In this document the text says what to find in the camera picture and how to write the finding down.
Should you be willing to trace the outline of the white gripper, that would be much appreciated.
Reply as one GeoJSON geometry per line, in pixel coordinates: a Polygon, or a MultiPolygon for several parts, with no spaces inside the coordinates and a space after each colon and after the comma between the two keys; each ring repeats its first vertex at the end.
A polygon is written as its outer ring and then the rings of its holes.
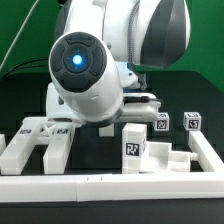
{"type": "Polygon", "coordinates": [[[125,93],[120,122],[154,122],[163,101],[151,93],[125,93]]]}

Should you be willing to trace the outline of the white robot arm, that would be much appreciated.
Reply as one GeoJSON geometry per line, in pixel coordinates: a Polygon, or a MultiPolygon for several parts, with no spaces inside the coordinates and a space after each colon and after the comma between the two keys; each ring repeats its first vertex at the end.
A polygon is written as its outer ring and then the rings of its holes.
{"type": "Polygon", "coordinates": [[[59,0],[46,114],[80,125],[154,122],[161,100],[136,65],[166,68],[190,37],[186,0],[59,0]]]}

